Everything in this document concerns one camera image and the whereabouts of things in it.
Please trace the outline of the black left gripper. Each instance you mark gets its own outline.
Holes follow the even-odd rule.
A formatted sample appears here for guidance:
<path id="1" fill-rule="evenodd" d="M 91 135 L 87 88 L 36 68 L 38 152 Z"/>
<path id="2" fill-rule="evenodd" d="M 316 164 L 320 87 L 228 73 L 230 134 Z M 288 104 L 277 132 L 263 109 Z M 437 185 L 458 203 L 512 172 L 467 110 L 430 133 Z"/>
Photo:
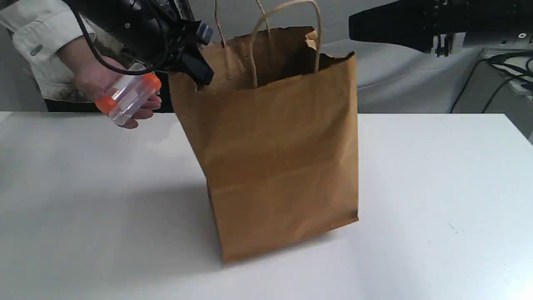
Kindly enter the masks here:
<path id="1" fill-rule="evenodd" d="M 214 72 L 200 48 L 212 39 L 213 29 L 201 20 L 187 20 L 179 15 L 175 0 L 161 5 L 159 0 L 143 0 L 146 21 L 154 21 L 155 50 L 144 59 L 147 71 L 183 72 L 197 85 L 210 85 Z"/>

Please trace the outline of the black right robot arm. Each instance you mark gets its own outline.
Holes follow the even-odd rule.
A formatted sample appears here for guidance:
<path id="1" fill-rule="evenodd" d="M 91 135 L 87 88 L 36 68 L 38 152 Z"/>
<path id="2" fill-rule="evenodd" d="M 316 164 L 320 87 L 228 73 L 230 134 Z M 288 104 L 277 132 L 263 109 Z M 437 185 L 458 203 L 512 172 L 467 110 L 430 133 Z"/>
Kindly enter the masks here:
<path id="1" fill-rule="evenodd" d="M 447 57 L 532 46 L 531 0 L 398 0 L 349 17 L 349 38 Z"/>

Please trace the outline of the person's right forearm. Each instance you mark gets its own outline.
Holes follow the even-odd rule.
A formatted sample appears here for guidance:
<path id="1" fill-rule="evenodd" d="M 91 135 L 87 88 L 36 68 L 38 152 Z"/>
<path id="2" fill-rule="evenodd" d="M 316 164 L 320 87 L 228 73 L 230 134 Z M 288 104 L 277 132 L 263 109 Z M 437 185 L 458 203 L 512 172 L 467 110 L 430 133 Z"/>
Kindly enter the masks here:
<path id="1" fill-rule="evenodd" d="M 61 47 L 56 54 L 75 76 L 93 74 L 103 68 L 83 37 L 70 41 Z"/>

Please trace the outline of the person's right hand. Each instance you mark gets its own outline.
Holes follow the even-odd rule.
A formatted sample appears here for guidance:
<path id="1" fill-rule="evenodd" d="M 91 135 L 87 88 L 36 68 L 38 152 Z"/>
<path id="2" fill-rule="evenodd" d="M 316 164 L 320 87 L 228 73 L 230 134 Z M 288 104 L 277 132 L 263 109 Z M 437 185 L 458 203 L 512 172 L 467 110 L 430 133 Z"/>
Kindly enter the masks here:
<path id="1" fill-rule="evenodd" d="M 96 59 L 88 59 L 75 63 L 72 67 L 75 76 L 75 86 L 92 102 L 96 102 L 115 84 L 122 76 L 105 68 Z M 122 128 L 135 129 L 139 120 L 148 120 L 154 116 L 154 111 L 161 108 L 162 100 L 156 94 L 149 97 L 148 101 L 124 124 Z"/>

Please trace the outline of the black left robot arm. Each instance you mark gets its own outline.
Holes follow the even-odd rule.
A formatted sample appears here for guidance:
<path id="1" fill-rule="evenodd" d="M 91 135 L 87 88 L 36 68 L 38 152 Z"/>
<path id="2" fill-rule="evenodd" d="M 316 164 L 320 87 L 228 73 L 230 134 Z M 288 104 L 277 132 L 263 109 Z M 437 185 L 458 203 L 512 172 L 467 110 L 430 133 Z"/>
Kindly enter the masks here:
<path id="1" fill-rule="evenodd" d="M 211 83 L 214 72 L 202 56 L 213 30 L 200 20 L 183 15 L 177 0 L 67 0 L 96 59 L 123 75 L 154 71 L 179 72 L 200 85 Z M 142 71 L 120 70 L 104 62 L 84 25 L 88 19 L 133 53 L 147 67 Z"/>

